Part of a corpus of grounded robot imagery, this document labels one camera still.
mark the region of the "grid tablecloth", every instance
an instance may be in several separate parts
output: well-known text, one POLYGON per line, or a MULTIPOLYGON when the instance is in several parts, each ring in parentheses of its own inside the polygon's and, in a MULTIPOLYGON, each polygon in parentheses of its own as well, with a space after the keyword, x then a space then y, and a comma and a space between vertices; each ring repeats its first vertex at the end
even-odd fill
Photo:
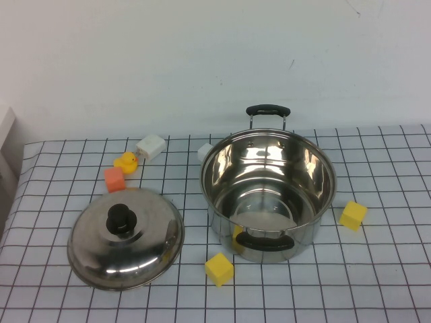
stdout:
POLYGON ((167 153, 139 160, 128 187, 162 193, 185 221, 175 264, 152 284, 93 289, 71 271, 74 221, 106 193, 103 170, 138 139, 25 146, 20 185, 0 250, 0 321, 431 322, 431 126, 296 131, 334 163, 338 189, 314 244, 281 264, 225 251, 208 227, 196 151, 224 135, 167 137, 167 153), (358 232, 337 220, 350 200, 369 207, 358 232), (235 278, 216 288, 203 264, 223 252, 235 278))

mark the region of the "lid knob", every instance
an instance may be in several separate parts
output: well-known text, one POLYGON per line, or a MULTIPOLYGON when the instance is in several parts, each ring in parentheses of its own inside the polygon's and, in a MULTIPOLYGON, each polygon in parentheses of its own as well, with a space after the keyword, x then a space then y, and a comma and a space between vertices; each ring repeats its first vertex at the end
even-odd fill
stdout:
POLYGON ((112 234, 124 234, 136 226, 136 214, 127 205, 116 204, 108 211, 106 228, 112 234))

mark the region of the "white cube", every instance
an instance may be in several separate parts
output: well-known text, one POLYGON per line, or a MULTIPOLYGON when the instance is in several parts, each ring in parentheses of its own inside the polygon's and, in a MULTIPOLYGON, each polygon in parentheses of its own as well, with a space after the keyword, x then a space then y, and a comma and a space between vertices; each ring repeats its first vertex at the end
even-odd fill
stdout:
POLYGON ((139 155, 151 160, 166 149, 166 142, 157 135, 148 135, 136 144, 136 149, 139 155))

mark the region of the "yellow rubber duck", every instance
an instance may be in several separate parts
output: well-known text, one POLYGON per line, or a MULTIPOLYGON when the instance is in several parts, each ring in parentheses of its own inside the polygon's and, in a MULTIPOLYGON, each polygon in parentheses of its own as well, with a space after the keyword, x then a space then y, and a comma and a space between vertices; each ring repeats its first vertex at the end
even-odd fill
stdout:
POLYGON ((121 167, 124 174, 131 174, 137 169, 137 157, 127 151, 120 158, 114 159, 114 167, 121 167))

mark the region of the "stainless steel pot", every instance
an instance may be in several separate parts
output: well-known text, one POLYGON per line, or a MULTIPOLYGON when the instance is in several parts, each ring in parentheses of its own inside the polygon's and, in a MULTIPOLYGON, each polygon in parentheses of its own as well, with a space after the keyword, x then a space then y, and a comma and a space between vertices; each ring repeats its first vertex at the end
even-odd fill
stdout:
POLYGON ((253 262, 281 262, 312 243, 336 192, 335 170, 311 141, 285 131, 288 108, 246 109, 250 130, 220 141, 202 163, 201 188, 223 246, 253 262), (253 129, 276 114, 283 130, 253 129))

